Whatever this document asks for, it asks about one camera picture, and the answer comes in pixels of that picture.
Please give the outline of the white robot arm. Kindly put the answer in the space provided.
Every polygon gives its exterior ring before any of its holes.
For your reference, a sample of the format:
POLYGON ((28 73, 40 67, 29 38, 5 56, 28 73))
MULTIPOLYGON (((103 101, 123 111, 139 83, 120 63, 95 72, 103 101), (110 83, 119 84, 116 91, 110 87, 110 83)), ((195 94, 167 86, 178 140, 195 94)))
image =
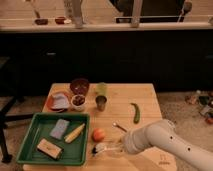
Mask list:
POLYGON ((122 137, 124 151, 138 154, 149 148, 157 147, 177 156, 199 171, 213 171, 213 152, 193 145, 175 131, 172 121, 162 119, 142 128, 128 131, 122 137))

